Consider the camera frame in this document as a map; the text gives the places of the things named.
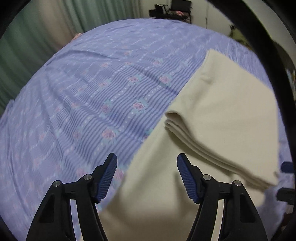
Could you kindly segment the cream white pants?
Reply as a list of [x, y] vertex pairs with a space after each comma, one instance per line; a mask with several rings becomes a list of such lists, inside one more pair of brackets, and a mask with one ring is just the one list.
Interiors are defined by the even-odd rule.
[[166, 110], [100, 213], [109, 240], [186, 240], [198, 205], [187, 195], [177, 156], [217, 181], [238, 179], [259, 206], [278, 184], [278, 106], [273, 91], [209, 50]]

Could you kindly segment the green curtains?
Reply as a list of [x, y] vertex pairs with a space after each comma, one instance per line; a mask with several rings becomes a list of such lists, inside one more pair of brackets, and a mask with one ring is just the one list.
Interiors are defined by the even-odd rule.
[[1, 36], [1, 112], [30, 78], [79, 33], [141, 18], [140, 1], [30, 1]]

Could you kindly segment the purple floral bed sheet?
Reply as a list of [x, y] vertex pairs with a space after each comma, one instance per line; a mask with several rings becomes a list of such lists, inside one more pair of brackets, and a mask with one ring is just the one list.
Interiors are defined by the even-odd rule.
[[[114, 153], [118, 166], [106, 209], [134, 156], [166, 110], [215, 50], [272, 91], [256, 54], [212, 30], [180, 21], [122, 20], [92, 29], [42, 66], [1, 117], [1, 217], [25, 240], [50, 185], [77, 181]], [[291, 161], [278, 111], [278, 184], [256, 206], [271, 239], [286, 205], [276, 200], [293, 185], [280, 165]]]

